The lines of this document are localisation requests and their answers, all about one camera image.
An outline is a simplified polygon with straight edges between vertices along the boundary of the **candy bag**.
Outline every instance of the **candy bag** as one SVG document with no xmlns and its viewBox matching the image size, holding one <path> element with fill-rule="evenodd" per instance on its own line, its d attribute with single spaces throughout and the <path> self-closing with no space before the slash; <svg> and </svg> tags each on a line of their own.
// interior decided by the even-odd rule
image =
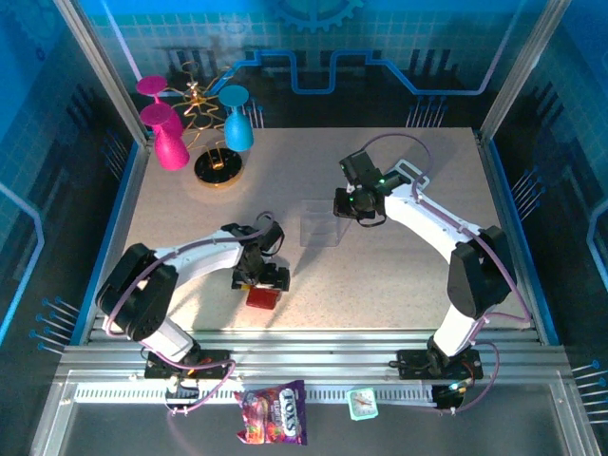
<svg viewBox="0 0 608 456">
<path fill-rule="evenodd" d="M 245 429 L 237 433 L 242 443 L 307 444 L 303 380 L 235 396 L 245 422 Z"/>
</svg>

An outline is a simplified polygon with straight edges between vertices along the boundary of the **pink wine glass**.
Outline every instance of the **pink wine glass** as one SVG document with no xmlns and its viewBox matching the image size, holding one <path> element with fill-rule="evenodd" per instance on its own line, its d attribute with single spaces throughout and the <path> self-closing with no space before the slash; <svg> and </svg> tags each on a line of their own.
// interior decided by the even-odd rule
<svg viewBox="0 0 608 456">
<path fill-rule="evenodd" d="M 162 102 L 159 97 L 159 93 L 167 88 L 167 80 L 162 76 L 146 76 L 137 82 L 135 86 L 137 91 L 142 95 L 147 95 L 149 97 L 154 97 L 154 103 L 157 105 L 167 105 L 171 107 L 169 104 Z M 164 126 L 167 130 L 170 130 L 172 133 L 176 135 L 183 134 L 183 125 L 181 125 L 181 120 L 179 114 L 171 107 L 171 117 L 169 121 L 167 121 L 167 125 Z"/>
<path fill-rule="evenodd" d="M 171 106 L 166 103 L 151 104 L 146 106 L 140 113 L 142 122 L 154 130 L 154 150 L 159 162 L 164 169 L 176 171 L 183 168 L 190 161 L 190 154 L 186 144 L 181 139 L 181 134 L 176 135 L 174 131 L 167 128 L 172 112 Z"/>
</svg>

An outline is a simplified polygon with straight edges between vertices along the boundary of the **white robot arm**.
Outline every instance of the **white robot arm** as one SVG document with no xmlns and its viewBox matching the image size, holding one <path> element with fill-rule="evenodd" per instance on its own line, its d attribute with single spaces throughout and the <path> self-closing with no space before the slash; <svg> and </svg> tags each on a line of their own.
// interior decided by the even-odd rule
<svg viewBox="0 0 608 456">
<path fill-rule="evenodd" d="M 404 163 L 400 161 L 383 175 L 365 150 L 349 155 L 340 162 L 349 186 L 336 189 L 333 212 L 337 217 L 356 219 L 364 227 L 378 226 L 386 219 L 398 221 L 433 246 L 449 264 L 447 295 L 451 304 L 427 350 L 429 372 L 439 377 L 470 346 L 478 320 L 503 302 L 510 291 L 496 264 L 485 257 L 470 234 L 491 246 L 511 276 L 514 270 L 502 230 L 484 230 L 450 214 L 420 193 L 421 187 L 414 192 L 416 182 L 404 170 Z M 378 216 L 383 219 L 363 223 Z"/>
<path fill-rule="evenodd" d="M 412 183 L 402 183 L 392 191 L 390 196 L 385 198 L 387 217 L 406 225 L 411 231 L 433 246 L 449 264 L 456 246 L 459 243 L 470 242 L 472 238 L 418 204 L 411 193 L 411 186 Z M 471 232 L 480 234 L 481 228 L 479 226 L 450 214 L 442 206 L 424 195 L 422 195 L 422 198 L 446 216 L 456 219 Z M 476 319 L 463 315 L 453 304 L 450 304 L 444 322 L 433 335 L 433 340 L 445 356 L 453 357 L 468 346 L 468 340 L 476 324 Z"/>
<path fill-rule="evenodd" d="M 289 271 L 268 262 L 285 235 L 275 221 L 266 224 L 264 229 L 226 225 L 211 236 L 156 251 L 132 245 L 97 295 L 98 306 L 108 315 L 106 325 L 118 326 L 130 339 L 172 363 L 201 364 L 206 356 L 199 344 L 167 317 L 171 296 L 187 281 L 219 269 L 233 269 L 233 289 L 288 291 Z M 124 300 L 136 277 L 149 267 L 142 284 Z M 123 304 L 117 311 L 119 302 Z"/>
</svg>

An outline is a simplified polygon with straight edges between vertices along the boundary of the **gear logo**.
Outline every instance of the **gear logo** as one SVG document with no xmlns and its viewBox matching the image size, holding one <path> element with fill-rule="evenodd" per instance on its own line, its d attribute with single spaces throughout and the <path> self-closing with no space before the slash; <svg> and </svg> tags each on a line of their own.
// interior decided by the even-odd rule
<svg viewBox="0 0 608 456">
<path fill-rule="evenodd" d="M 345 18 L 353 17 L 354 9 L 363 7 L 363 0 L 275 0 L 275 16 L 286 27 L 297 31 L 319 29 L 329 31 L 331 26 L 341 27 Z"/>
</svg>

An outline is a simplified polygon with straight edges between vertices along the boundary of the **alarm clock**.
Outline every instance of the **alarm clock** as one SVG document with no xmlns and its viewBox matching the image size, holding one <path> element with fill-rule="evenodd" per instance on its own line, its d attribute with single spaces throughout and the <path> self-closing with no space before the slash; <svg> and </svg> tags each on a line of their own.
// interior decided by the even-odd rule
<svg viewBox="0 0 608 456">
<path fill-rule="evenodd" d="M 352 389 L 347 392 L 353 421 L 369 420 L 378 416 L 378 405 L 373 388 Z"/>
</svg>

